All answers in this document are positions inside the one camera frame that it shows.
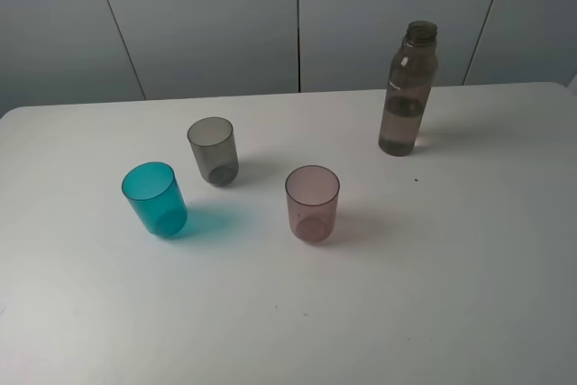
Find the pink translucent cup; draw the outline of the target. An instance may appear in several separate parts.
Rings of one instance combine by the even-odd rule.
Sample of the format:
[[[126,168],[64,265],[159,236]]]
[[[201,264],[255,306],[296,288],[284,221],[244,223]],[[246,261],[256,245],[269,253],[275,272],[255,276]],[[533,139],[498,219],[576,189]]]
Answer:
[[[299,240],[317,244],[330,236],[340,189],[339,178],[323,166],[302,166],[288,175],[285,181],[288,223]]]

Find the grey translucent cup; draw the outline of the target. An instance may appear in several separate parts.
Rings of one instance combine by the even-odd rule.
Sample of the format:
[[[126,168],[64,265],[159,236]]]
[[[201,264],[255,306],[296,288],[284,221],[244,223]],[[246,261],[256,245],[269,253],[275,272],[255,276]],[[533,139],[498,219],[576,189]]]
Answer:
[[[239,173],[234,127],[225,118],[211,116],[193,123],[187,133],[202,178],[212,186],[224,187]]]

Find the teal translucent cup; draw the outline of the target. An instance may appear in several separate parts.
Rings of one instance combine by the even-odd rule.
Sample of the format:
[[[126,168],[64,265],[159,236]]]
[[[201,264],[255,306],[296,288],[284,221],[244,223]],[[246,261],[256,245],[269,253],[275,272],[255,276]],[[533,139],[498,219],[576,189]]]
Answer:
[[[188,211],[173,168],[150,161],[131,169],[122,182],[122,192],[146,230],[168,238],[188,220]]]

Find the smoky brown water bottle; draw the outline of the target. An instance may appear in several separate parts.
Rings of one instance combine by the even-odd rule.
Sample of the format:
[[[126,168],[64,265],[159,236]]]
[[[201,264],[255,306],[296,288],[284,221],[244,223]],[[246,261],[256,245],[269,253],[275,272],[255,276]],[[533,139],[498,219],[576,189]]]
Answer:
[[[388,155],[407,156],[415,147],[438,66],[436,37],[434,23],[410,23],[390,63],[379,133]]]

